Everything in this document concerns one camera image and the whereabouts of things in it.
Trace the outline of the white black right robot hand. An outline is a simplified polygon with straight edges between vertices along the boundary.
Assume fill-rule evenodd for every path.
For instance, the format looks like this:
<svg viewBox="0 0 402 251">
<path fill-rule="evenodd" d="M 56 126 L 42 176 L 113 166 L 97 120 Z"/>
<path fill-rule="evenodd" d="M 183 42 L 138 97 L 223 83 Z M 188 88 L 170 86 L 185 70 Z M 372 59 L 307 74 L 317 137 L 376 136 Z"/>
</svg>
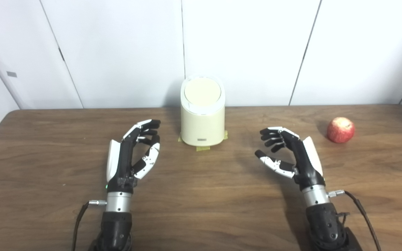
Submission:
<svg viewBox="0 0 402 251">
<path fill-rule="evenodd" d="M 266 147 L 275 153 L 286 148 L 292 151 L 295 164 L 282 161 L 255 151 L 257 158 L 267 167 L 282 176 L 293 178 L 299 189 L 303 190 L 315 185 L 325 186 L 322 164 L 311 137 L 304 140 L 299 135 L 284 127 L 268 127 L 260 130 L 261 140 Z"/>
</svg>

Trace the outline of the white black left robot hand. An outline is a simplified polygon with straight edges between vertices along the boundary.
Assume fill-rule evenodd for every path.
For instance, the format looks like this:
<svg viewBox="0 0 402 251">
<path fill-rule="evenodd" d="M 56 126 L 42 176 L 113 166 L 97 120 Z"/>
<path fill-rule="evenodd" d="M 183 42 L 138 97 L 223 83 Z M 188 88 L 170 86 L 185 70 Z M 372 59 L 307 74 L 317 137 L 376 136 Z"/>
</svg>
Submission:
<svg viewBox="0 0 402 251">
<path fill-rule="evenodd" d="M 161 147 L 157 129 L 161 121 L 148 119 L 134 124 L 120 142 L 110 141 L 107 158 L 107 192 L 134 193 L 137 181 L 144 178 L 155 165 Z M 132 164 L 137 144 L 149 146 L 144 156 Z"/>
</svg>

